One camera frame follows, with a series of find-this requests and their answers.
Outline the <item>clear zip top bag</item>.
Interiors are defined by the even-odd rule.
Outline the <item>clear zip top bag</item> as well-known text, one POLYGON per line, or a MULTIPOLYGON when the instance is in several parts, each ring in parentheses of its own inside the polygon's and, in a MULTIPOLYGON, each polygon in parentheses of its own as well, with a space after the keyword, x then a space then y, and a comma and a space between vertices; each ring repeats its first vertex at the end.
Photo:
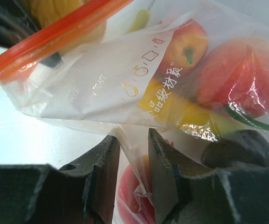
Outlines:
MULTIPOLYGON (((208 37, 207 52, 188 81, 193 98, 203 106, 196 98, 196 81, 207 55, 233 38, 269 41, 269 28, 214 0, 91 0, 70 5, 70 14, 0 55, 0 86, 14 107, 53 125, 113 136, 120 154, 148 140, 152 128, 170 146, 203 165, 205 147, 226 135, 211 141, 175 125, 143 125, 138 105, 143 94, 131 98, 123 84, 134 81, 137 65, 156 69, 174 30, 193 19, 208 37)), ((149 81, 139 77, 136 83, 143 89, 149 81)), ((258 131, 269 142, 269 112, 253 118, 235 103, 205 108, 238 121, 244 130, 258 131)))

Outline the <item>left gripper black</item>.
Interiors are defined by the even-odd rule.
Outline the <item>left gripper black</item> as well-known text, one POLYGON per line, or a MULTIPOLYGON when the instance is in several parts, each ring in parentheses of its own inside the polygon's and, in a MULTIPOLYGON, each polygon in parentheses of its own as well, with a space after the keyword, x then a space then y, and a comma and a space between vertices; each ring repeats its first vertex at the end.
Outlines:
POLYGON ((0 47, 10 48, 41 30, 21 0, 0 0, 0 47))

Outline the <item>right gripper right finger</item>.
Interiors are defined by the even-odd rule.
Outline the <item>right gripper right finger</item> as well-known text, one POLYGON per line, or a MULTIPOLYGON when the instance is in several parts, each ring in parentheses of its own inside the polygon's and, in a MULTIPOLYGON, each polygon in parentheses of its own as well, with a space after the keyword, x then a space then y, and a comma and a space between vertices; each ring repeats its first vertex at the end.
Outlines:
POLYGON ((210 169, 148 133, 155 222, 269 224, 269 168, 210 169))

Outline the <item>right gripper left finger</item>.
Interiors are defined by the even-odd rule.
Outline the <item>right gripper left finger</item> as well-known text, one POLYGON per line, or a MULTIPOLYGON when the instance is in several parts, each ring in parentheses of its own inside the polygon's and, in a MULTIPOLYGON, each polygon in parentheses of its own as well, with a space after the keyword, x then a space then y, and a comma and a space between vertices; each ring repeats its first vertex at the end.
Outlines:
POLYGON ((119 157, 108 135, 60 169, 0 165, 0 224, 110 224, 119 157))

